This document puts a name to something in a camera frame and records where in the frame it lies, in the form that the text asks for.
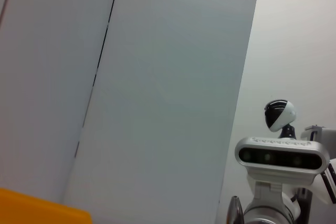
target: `white background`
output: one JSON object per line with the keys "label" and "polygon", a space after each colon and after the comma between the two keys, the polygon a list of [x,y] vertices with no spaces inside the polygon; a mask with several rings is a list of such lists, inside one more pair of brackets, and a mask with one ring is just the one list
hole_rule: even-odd
{"label": "white background", "polygon": [[[336,0],[257,0],[225,167],[217,224],[231,196],[243,209],[252,199],[246,170],[234,156],[245,136],[278,137],[268,130],[265,105],[287,99],[297,108],[297,137],[309,125],[336,129]],[[314,203],[311,223],[334,223],[334,206]]]}
{"label": "white background", "polygon": [[113,0],[9,0],[0,30],[0,186],[61,201]]}
{"label": "white background", "polygon": [[214,223],[256,0],[115,0],[65,203]]}

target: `orange object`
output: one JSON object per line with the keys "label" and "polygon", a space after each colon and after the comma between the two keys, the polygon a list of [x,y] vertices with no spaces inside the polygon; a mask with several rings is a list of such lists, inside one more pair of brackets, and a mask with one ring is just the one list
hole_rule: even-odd
{"label": "orange object", "polygon": [[0,189],[0,223],[92,224],[86,211]]}

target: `white robot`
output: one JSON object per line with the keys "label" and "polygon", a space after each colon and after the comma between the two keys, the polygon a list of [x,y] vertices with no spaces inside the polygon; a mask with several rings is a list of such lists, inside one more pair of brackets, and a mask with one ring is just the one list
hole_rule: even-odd
{"label": "white robot", "polygon": [[227,224],[294,224],[300,216],[297,188],[306,188],[325,204],[336,203],[336,159],[315,141],[296,140],[293,104],[286,100],[269,102],[265,107],[268,128],[282,129],[279,138],[247,137],[235,149],[244,165],[254,198],[243,213],[239,198],[231,199]]}

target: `black camera face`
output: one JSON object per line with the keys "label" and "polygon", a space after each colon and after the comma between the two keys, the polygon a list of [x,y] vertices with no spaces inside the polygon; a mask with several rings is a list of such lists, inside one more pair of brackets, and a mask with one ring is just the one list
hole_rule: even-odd
{"label": "black camera face", "polygon": [[238,155],[243,162],[253,164],[276,165],[310,170],[317,170],[322,166],[322,159],[317,154],[242,148]]}

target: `robot neck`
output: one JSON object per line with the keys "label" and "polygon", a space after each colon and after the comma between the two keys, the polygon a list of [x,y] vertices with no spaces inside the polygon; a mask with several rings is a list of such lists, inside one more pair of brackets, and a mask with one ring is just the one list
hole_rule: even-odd
{"label": "robot neck", "polygon": [[284,127],[282,127],[282,131],[281,131],[279,138],[284,138],[284,137],[296,139],[295,128],[291,126],[290,124],[287,124]]}

